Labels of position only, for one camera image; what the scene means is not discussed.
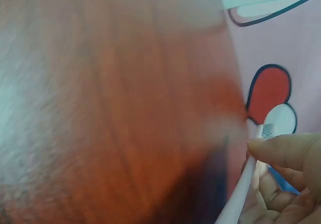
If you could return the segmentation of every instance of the wooden surface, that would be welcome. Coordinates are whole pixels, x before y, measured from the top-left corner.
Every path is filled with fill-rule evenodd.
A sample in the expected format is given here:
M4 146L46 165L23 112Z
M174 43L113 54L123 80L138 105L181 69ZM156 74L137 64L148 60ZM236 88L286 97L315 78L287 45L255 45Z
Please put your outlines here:
M0 223L191 223L244 109L218 8L0 0Z

